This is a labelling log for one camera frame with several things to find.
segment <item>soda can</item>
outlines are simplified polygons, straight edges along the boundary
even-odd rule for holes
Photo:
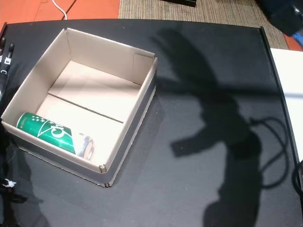
[[[17,122],[17,128],[39,139],[90,160],[94,151],[91,137],[72,133],[70,128],[56,124],[36,114],[26,112]]]

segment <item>open cardboard box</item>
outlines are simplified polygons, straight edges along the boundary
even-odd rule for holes
[[[2,115],[18,146],[68,172],[111,186],[155,92],[151,52],[67,28],[30,71]],[[31,112],[94,140],[90,160],[16,128]]]

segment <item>orange floor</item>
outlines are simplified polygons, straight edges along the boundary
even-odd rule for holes
[[[293,51],[303,51],[299,44],[291,37],[284,35],[288,48]]]
[[[67,10],[74,0],[55,0]],[[118,18],[120,0],[76,0],[68,19]],[[0,0],[0,27],[4,22],[19,23],[61,20],[63,17],[52,0]]]

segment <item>can label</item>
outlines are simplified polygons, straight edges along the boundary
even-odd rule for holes
[[[63,125],[56,124],[36,114],[24,113],[17,123],[17,128],[76,154],[71,130]]]

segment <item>black tabletop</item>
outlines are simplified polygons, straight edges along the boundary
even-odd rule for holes
[[[8,25],[16,45],[2,110],[65,27],[159,58],[157,91],[111,188],[7,149],[6,220],[29,227],[299,227],[295,148],[258,28],[157,20]]]

